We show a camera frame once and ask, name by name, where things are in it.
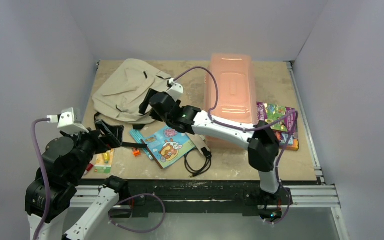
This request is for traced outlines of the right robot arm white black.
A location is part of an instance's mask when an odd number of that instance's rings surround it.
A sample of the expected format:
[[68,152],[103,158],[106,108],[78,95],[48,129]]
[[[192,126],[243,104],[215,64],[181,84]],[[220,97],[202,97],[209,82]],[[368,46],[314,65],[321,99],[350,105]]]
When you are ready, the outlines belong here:
[[138,112],[144,115],[150,110],[152,119],[164,122],[179,133],[218,138],[247,150],[249,165],[258,171],[262,200],[272,204],[280,198],[276,174],[280,142],[268,123],[262,120],[258,124],[235,122],[180,103],[167,92],[150,89]]

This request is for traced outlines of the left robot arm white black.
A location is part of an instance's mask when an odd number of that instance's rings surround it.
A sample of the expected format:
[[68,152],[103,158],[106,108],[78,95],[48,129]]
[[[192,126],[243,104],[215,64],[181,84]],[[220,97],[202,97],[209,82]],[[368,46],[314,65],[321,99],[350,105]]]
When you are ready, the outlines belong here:
[[89,240],[110,209],[126,203],[131,196],[126,180],[110,176],[83,216],[70,229],[63,230],[76,187],[89,163],[95,155],[123,146],[124,126],[96,120],[95,127],[73,135],[62,132],[39,155],[40,168],[25,195],[30,239]]

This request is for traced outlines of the blue cartoon children's book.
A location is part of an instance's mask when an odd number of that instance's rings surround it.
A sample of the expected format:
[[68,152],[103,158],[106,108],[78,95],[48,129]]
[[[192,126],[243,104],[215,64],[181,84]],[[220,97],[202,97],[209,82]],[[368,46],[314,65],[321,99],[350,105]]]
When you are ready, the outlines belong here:
[[170,167],[196,147],[187,134],[179,133],[168,126],[143,138],[143,144],[160,169]]

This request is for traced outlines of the beige backpack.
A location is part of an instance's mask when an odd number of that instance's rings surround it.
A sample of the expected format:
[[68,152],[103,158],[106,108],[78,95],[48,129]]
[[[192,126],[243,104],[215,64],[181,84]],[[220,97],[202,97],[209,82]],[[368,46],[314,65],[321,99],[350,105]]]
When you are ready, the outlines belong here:
[[155,120],[139,114],[139,106],[149,89],[166,92],[172,76],[145,61],[130,58],[92,95],[94,109],[112,120],[132,125],[147,125]]

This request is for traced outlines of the purple treehouse book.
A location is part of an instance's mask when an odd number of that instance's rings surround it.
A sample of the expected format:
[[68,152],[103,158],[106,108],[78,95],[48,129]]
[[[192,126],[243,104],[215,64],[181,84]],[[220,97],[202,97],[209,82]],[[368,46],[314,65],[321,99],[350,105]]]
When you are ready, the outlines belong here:
[[[257,102],[257,116],[261,121],[265,121],[270,124],[281,117],[285,116],[289,112],[294,111],[294,108],[281,106],[273,103],[264,103]],[[288,115],[285,119],[281,120],[279,123],[276,123],[271,126],[273,130],[280,132],[289,132],[293,129],[294,124],[294,114]]]

